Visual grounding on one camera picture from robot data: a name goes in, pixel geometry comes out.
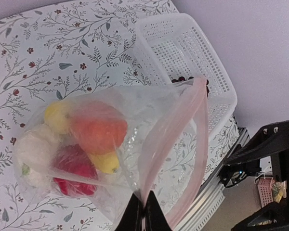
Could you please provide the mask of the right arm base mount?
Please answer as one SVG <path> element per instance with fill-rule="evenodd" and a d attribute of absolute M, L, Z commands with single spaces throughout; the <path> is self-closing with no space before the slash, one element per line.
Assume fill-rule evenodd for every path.
<path fill-rule="evenodd" d="M 270 157 L 272 173 L 277 181 L 289 186 L 289 120 L 261 127 L 250 141 L 223 161 L 220 178 L 227 185 L 236 172 L 256 176 L 264 172 L 260 160 Z"/>

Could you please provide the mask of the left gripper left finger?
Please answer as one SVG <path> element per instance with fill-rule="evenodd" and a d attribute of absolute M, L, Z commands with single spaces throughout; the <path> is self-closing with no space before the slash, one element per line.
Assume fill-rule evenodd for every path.
<path fill-rule="evenodd" d="M 141 231 L 144 205 L 133 193 L 115 231 Z"/>

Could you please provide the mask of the yellow corn toy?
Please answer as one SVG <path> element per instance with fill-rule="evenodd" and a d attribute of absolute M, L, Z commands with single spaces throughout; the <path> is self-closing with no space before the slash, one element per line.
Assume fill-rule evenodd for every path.
<path fill-rule="evenodd" d="M 66 135 L 69 133 L 70 121 L 69 113 L 71 103 L 66 101 L 57 101 L 51 103 L 44 113 L 44 122 L 54 132 Z"/>
<path fill-rule="evenodd" d="M 105 174 L 113 174 L 119 169 L 119 160 L 117 153 L 109 152 L 103 155 L 88 154 L 92 164 Z"/>

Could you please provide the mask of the dark red grape bunch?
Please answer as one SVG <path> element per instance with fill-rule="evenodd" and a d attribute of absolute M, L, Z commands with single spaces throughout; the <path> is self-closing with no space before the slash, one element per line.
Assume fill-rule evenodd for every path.
<path fill-rule="evenodd" d="M 171 83 L 179 83 L 179 82 L 186 82 L 187 85 L 193 85 L 194 84 L 194 79 L 195 77 L 193 76 L 189 76 L 189 77 L 184 77 L 184 76 L 180 76 L 178 78 L 173 78 L 171 80 Z M 207 78 L 205 78 L 206 80 L 206 96 L 207 98 L 209 97 L 209 93 L 210 93 L 210 90 L 209 90 L 209 80 Z"/>

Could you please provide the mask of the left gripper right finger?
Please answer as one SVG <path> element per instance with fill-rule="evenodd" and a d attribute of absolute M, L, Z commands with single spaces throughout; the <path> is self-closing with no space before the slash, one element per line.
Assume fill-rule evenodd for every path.
<path fill-rule="evenodd" d="M 153 191 L 150 191 L 144 207 L 143 231 L 171 231 Z"/>

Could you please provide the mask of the orange pumpkin toy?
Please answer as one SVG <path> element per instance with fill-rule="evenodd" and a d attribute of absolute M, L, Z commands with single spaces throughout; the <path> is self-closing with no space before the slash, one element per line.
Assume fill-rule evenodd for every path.
<path fill-rule="evenodd" d="M 82 104 L 70 118 L 70 130 L 87 153 L 105 155 L 119 148 L 127 134 L 123 114 L 101 101 Z"/>

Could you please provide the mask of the red pepper toy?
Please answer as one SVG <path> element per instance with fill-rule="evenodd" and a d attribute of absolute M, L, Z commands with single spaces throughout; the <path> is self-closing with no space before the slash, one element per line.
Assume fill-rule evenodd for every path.
<path fill-rule="evenodd" d="M 98 179 L 95 166 L 78 144 L 68 145 L 59 149 L 52 162 L 52 167 L 78 177 L 86 177 L 93 180 Z M 79 181 L 62 178 L 53 178 L 53 181 L 65 196 L 93 196 L 97 190 L 95 185 Z"/>

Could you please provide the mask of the white cauliflower toy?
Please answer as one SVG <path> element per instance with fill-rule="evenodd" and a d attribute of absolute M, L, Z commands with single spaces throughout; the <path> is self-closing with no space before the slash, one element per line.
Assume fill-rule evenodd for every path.
<path fill-rule="evenodd" d="M 47 171 L 62 137 L 46 124 L 39 124 L 26 131 L 17 141 L 15 155 L 20 164 L 22 176 L 27 183 L 40 189 L 50 188 L 51 178 Z"/>

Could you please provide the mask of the clear zip top bag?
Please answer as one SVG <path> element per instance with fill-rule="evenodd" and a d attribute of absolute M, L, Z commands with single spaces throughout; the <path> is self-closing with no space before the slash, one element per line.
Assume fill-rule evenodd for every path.
<path fill-rule="evenodd" d="M 14 149 L 15 176 L 25 199 L 38 202 L 49 193 L 65 196 L 53 178 L 95 185 L 97 190 L 93 196 L 67 197 L 92 200 L 116 229 L 132 194 L 145 208 L 149 193 L 153 191 L 173 230 L 194 200 L 206 168 L 209 141 L 206 80 L 196 77 L 193 85 L 179 82 L 160 86 L 116 86 L 58 101 L 71 103 L 69 121 L 82 104 L 91 101 L 104 102 L 123 114 L 128 129 L 122 145 L 115 150 L 119 169 L 105 174 L 96 168 L 98 179 L 93 180 L 52 167 L 59 149 L 78 144 L 69 127 L 68 134 L 59 134 L 62 142 L 45 171 L 51 178 L 48 189 L 27 183 Z M 24 133 L 45 124 L 44 113 L 50 104 L 35 111 Z"/>

